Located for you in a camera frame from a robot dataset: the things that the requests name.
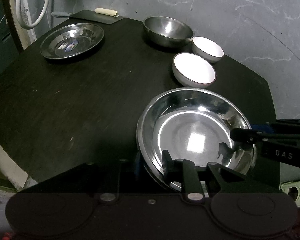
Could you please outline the large steel plate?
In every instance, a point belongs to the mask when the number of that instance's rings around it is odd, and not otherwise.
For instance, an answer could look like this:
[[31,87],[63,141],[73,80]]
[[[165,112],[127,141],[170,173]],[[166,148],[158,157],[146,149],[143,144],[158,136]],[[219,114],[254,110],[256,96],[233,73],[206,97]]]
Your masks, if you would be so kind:
[[216,162],[243,175],[256,163],[256,149],[243,150],[230,137],[234,128],[250,129],[244,114],[228,99],[198,88],[177,88],[151,100],[136,129],[144,167],[158,183],[175,190],[181,183],[164,181],[162,152],[198,167]]

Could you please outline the white ceramic bowl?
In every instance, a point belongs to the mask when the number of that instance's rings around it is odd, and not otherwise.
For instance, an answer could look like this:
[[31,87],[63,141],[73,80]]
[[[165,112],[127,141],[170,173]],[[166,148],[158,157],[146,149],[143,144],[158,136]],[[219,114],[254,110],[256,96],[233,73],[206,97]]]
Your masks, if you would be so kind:
[[192,51],[209,63],[216,63],[224,56],[223,49],[216,42],[199,36],[192,40]]
[[174,56],[172,70],[175,78],[185,87],[206,88],[216,80],[216,71],[202,57],[193,53]]

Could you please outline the steel bowl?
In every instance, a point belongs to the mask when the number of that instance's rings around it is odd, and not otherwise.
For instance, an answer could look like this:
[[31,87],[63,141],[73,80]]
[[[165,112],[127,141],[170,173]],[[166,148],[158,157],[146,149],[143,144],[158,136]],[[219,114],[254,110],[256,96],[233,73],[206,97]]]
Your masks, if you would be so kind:
[[143,30],[151,42],[163,47],[184,47],[194,38],[194,32],[188,25],[167,16],[144,19]]

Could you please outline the small steel plate far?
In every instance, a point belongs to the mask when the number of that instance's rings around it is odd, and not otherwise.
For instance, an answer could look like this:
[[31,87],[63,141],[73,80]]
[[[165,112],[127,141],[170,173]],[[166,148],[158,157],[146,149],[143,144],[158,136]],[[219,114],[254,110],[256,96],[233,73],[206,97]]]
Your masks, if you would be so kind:
[[104,38],[104,30],[95,23],[74,23],[49,34],[40,45],[46,59],[62,60],[95,48]]

